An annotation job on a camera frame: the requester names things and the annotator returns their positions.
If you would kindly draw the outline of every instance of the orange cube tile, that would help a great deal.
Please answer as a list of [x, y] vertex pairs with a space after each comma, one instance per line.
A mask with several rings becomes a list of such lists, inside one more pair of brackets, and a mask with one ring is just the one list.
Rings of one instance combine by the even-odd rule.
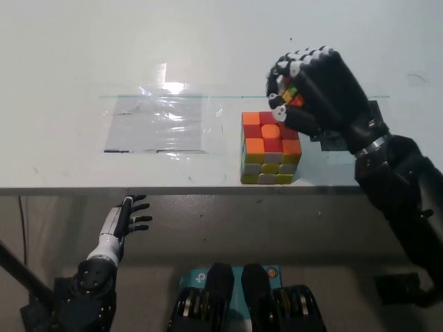
[[262, 164], [264, 158], [264, 143], [261, 138], [247, 138], [246, 140], [247, 164]]
[[280, 138], [280, 130], [276, 124], [265, 124], [262, 127], [262, 137], [278, 139]]
[[259, 112], [260, 125], [276, 125], [277, 120], [273, 117], [272, 112]]
[[302, 156], [302, 148], [299, 140], [283, 140], [282, 164], [298, 164]]
[[258, 112], [243, 112], [242, 122], [243, 125], [258, 125], [260, 124], [260, 116]]

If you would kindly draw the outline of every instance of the black cable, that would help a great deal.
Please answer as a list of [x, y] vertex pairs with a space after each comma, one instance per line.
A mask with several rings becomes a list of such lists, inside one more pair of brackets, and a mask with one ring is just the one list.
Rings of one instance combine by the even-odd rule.
[[23, 237], [23, 262], [25, 266], [28, 266], [28, 249], [26, 245], [25, 217], [23, 213], [23, 205], [21, 204], [21, 196], [19, 196], [19, 209], [20, 209], [20, 219], [21, 219], [21, 234]]
[[52, 311], [55, 303], [54, 293], [34, 273], [32, 273], [20, 259], [14, 255], [3, 242], [0, 241], [0, 266], [17, 280], [23, 287], [29, 290], [30, 300], [38, 298], [46, 308]]

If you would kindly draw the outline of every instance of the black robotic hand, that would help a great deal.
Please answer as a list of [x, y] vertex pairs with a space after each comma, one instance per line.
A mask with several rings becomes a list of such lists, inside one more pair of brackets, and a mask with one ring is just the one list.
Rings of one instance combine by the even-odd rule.
[[[365, 93], [339, 53], [326, 46], [282, 56], [269, 73], [266, 94], [274, 117], [288, 127], [310, 136], [326, 130], [342, 135], [356, 156], [355, 179], [361, 189], [389, 220], [410, 260], [425, 268], [434, 281], [433, 292], [409, 284], [388, 294], [386, 302], [407, 299], [427, 306], [440, 297], [443, 175], [417, 144], [390, 135], [371, 113]], [[388, 284], [384, 289], [392, 290]]]
[[280, 57], [266, 95], [276, 120], [310, 136], [338, 131], [352, 154], [388, 134], [340, 54], [327, 46]]
[[149, 203], [135, 205], [145, 198], [145, 195], [126, 196], [121, 204], [109, 211], [98, 237], [98, 246], [89, 254], [88, 259], [106, 259], [118, 265], [125, 251], [125, 237], [129, 233], [149, 228], [145, 222], [151, 221], [151, 216], [132, 216], [150, 206]]

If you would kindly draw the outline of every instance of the white cube tile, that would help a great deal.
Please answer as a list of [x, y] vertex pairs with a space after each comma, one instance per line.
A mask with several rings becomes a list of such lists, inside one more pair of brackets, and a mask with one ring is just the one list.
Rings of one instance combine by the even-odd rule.
[[283, 154], [281, 152], [265, 152], [264, 153], [264, 164], [280, 164], [283, 159]]
[[280, 173], [280, 174], [295, 174], [296, 169], [297, 169], [296, 165], [283, 164], [283, 165], [280, 165], [280, 169], [278, 170], [278, 173]]
[[244, 175], [256, 175], [260, 174], [261, 171], [262, 171], [261, 164], [243, 164]]
[[275, 175], [274, 174], [260, 174], [258, 176], [259, 185], [275, 185]]

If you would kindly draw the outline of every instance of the floor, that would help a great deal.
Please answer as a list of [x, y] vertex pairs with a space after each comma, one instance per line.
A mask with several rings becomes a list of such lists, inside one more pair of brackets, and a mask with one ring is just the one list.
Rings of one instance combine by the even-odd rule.
[[[24, 197], [28, 256], [48, 285], [95, 247], [119, 196]], [[127, 238], [112, 331], [165, 331], [182, 274], [214, 260], [280, 264], [285, 286], [307, 284], [329, 332], [443, 331], [443, 306], [381, 306], [373, 276], [417, 271], [383, 217], [359, 194], [153, 196], [147, 232]], [[17, 197], [0, 197], [0, 238], [22, 257]], [[23, 331], [27, 294], [0, 269], [0, 326]]]

